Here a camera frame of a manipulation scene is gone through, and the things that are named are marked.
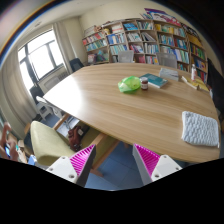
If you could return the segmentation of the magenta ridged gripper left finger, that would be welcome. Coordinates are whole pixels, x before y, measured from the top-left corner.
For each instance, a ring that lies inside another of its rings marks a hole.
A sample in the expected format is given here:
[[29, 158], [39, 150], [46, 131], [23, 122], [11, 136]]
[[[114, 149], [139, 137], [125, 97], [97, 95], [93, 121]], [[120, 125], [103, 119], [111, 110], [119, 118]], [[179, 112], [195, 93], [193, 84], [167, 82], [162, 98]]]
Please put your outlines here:
[[93, 144], [70, 157], [61, 156], [47, 171], [78, 186], [84, 187], [95, 156], [96, 145]]

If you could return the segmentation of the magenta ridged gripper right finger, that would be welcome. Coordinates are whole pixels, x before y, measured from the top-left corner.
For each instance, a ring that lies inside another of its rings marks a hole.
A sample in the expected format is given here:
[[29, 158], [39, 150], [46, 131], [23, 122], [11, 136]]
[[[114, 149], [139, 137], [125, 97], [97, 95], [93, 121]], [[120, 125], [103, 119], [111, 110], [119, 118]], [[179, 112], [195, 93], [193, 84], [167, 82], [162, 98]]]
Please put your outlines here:
[[182, 169], [182, 167], [168, 155], [158, 155], [138, 144], [133, 145], [133, 156], [144, 185]]

